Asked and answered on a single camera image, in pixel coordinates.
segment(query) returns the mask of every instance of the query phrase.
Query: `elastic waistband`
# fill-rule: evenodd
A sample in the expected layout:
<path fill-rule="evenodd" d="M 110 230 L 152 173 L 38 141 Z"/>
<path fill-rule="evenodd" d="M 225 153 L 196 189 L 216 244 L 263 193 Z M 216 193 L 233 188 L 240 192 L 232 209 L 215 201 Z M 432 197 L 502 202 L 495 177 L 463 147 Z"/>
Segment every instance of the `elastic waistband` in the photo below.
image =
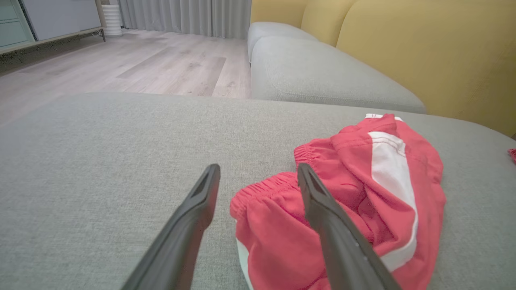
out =
<path fill-rule="evenodd" d="M 303 144 L 294 149 L 294 160 L 296 161 L 296 169 L 300 163 L 307 163 L 315 169 L 313 165 L 314 149 L 308 144 Z"/>
<path fill-rule="evenodd" d="M 230 214 L 236 220 L 245 216 L 247 206 L 251 201 L 271 198 L 286 189 L 297 189 L 297 174 L 282 172 L 267 178 L 264 181 L 242 188 L 233 197 L 230 203 Z"/>

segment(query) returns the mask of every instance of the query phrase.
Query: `red cloth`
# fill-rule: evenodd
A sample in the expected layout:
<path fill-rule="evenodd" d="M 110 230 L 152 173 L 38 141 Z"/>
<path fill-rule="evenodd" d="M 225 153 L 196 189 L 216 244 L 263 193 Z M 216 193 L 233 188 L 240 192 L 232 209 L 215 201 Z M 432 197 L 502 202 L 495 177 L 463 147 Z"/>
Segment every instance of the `red cloth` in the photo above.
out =
<path fill-rule="evenodd" d="M 295 161 L 312 166 L 403 289 L 425 289 L 446 202 L 443 165 L 430 143 L 394 115 L 368 117 L 331 138 L 299 146 Z M 237 220 L 240 262 L 254 290 L 331 288 L 295 173 L 242 189 L 230 213 Z"/>
<path fill-rule="evenodd" d="M 509 155 L 511 155 L 512 160 L 516 163 L 516 149 L 509 149 L 507 150 L 507 152 L 509 153 Z"/>

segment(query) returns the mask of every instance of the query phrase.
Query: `cabinet drawer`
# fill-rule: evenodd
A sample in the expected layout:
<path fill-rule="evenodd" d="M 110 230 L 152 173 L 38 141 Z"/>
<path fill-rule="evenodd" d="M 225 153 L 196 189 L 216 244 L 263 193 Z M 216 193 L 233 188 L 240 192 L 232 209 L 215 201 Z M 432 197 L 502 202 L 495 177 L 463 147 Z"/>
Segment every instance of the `cabinet drawer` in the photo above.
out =
<path fill-rule="evenodd" d="M 0 0 L 0 20 L 17 19 L 11 0 Z"/>
<path fill-rule="evenodd" d="M 0 24 L 0 47 L 27 41 L 20 21 Z"/>

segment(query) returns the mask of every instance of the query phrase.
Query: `sofa seat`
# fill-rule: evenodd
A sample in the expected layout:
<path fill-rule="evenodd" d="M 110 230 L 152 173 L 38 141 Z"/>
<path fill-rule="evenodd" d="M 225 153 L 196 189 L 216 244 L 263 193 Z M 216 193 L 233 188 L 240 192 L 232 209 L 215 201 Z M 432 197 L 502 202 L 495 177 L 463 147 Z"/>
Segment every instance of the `sofa seat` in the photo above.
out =
<path fill-rule="evenodd" d="M 426 113 L 412 92 L 322 42 L 262 38 L 254 47 L 253 58 L 253 99 Z"/>
<path fill-rule="evenodd" d="M 231 198 L 296 170 L 293 150 L 394 113 L 439 152 L 444 208 L 428 289 L 513 289 L 516 141 L 484 126 L 319 104 L 90 93 L 0 127 L 0 289 L 120 289 L 204 168 L 217 207 L 191 289 L 247 289 Z"/>
<path fill-rule="evenodd" d="M 309 33 L 300 30 L 292 25 L 277 22 L 254 22 L 249 26 L 247 33 L 247 51 L 249 53 L 249 62 L 252 62 L 252 53 L 255 44 L 263 37 L 282 36 L 297 39 L 307 39 L 318 41 Z"/>

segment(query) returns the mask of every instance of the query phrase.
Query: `white vase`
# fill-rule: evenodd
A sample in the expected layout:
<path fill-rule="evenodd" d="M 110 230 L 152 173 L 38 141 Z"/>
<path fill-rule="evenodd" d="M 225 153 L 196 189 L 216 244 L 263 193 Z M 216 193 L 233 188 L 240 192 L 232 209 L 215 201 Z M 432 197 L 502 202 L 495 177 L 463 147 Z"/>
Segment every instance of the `white vase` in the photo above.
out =
<path fill-rule="evenodd" d="M 104 33 L 107 37 L 122 36 L 122 28 L 120 28 L 120 7 L 118 5 L 102 5 L 104 18 L 106 19 L 106 28 Z"/>

